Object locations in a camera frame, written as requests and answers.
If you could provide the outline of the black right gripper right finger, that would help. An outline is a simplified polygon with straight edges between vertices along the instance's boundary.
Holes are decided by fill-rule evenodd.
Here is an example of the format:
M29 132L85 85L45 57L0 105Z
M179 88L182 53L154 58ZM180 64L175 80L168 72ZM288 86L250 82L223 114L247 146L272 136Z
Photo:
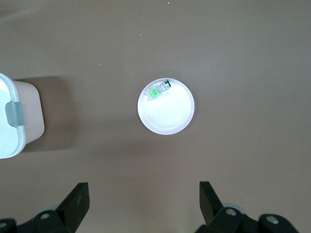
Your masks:
M200 182L200 209L205 224L197 233L258 233L259 222L248 217L241 207L223 204L210 182Z

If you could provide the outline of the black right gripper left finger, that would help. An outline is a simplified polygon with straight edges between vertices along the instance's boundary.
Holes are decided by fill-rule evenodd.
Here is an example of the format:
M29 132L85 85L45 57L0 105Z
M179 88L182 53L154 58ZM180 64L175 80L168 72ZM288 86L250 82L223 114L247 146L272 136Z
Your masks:
M79 183L55 209L47 209L31 220L31 232L74 233L89 206L88 183Z

